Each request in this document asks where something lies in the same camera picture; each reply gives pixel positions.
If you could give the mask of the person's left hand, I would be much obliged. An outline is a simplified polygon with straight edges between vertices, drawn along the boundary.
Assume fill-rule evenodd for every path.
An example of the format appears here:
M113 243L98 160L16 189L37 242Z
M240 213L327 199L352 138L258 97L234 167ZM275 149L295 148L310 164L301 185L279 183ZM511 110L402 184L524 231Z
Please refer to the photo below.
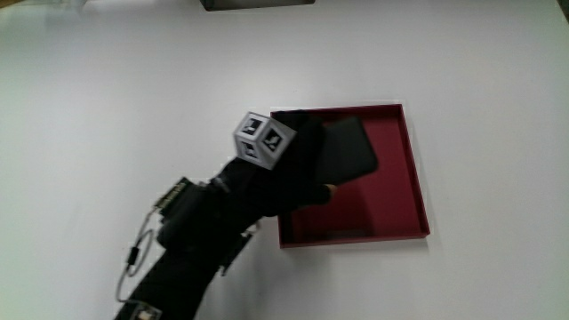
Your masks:
M274 118L296 131L276 166L268 170L235 158L212 180L230 208L256 219L328 204L338 190L331 182L318 183L315 178L325 139L323 120L300 109L278 111Z

